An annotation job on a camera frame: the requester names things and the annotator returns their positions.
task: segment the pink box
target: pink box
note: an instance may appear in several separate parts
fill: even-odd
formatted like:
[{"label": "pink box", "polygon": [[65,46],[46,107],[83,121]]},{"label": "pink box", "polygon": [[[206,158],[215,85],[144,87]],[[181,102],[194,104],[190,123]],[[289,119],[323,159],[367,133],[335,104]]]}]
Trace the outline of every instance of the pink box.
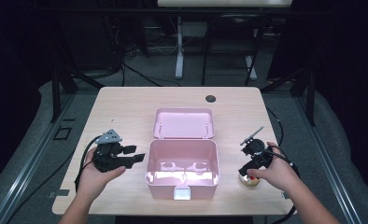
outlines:
[{"label": "pink box", "polygon": [[219,159],[212,112],[206,108],[157,110],[146,182],[154,198],[212,198],[219,183]]}]

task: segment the human hand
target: human hand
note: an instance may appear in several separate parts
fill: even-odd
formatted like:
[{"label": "human hand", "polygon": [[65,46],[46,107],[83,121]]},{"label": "human hand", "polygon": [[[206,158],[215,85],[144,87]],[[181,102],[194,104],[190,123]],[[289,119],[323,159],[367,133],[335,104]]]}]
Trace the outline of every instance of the human hand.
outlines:
[{"label": "human hand", "polygon": [[[92,161],[95,150],[96,148],[89,150],[85,165]],[[102,193],[109,181],[122,175],[125,171],[126,167],[121,166],[115,170],[102,173],[94,167],[93,162],[89,163],[82,171],[77,196],[88,203],[92,203]]]},{"label": "human hand", "polygon": [[[282,155],[281,151],[276,148],[277,145],[275,143],[268,142],[267,144],[272,147],[272,150],[275,153]],[[297,183],[302,183],[301,179],[297,174],[295,174],[289,164],[277,156],[273,157],[271,165],[269,165],[267,169],[248,169],[248,175],[263,178],[272,186],[286,192],[293,188]]]}]

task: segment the table top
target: table top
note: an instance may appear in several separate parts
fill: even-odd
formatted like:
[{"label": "table top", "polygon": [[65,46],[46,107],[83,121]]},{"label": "table top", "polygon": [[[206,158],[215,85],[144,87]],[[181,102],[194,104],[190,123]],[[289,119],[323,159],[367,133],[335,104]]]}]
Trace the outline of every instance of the table top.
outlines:
[{"label": "table top", "polygon": [[[216,97],[209,103],[207,95]],[[154,199],[146,183],[149,146],[156,111],[159,108],[209,108],[213,113],[219,153],[220,181],[214,197],[188,201]],[[256,138],[276,142],[261,93],[250,87],[106,87],[102,88],[78,141],[61,189],[52,207],[63,214],[75,197],[74,180],[83,151],[95,136],[114,129],[123,146],[136,145],[146,153],[142,162],[107,184],[93,202],[90,214],[128,216],[255,216],[285,215],[292,207],[282,192],[260,181],[256,187],[242,185],[238,169],[249,161],[240,143],[263,126]]]},{"label": "table top", "polygon": [[159,7],[290,7],[292,0],[158,0]]}]

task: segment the human arm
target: human arm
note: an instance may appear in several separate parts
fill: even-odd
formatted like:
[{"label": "human arm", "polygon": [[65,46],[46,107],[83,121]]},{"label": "human arm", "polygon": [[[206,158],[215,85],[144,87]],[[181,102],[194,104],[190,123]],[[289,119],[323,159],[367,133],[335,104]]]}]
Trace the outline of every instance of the human arm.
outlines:
[{"label": "human arm", "polygon": [[126,170],[124,166],[121,166],[110,172],[101,173],[91,162],[94,151],[95,148],[88,152],[76,197],[62,216],[59,222],[61,224],[86,223],[93,201],[102,193],[110,180],[122,175]]},{"label": "human arm", "polygon": [[[268,142],[275,153],[281,152]],[[285,191],[291,198],[303,223],[339,223],[313,192],[298,177],[288,163],[274,156],[265,170],[248,169],[248,175],[263,178],[274,187]]]}]

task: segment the open lid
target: open lid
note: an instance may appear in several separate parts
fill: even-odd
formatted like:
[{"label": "open lid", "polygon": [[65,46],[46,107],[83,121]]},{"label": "open lid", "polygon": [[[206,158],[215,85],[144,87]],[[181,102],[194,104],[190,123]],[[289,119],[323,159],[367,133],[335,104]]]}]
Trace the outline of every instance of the open lid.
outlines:
[{"label": "open lid", "polygon": [[160,108],[156,112],[157,138],[212,138],[212,112],[207,108]]}]

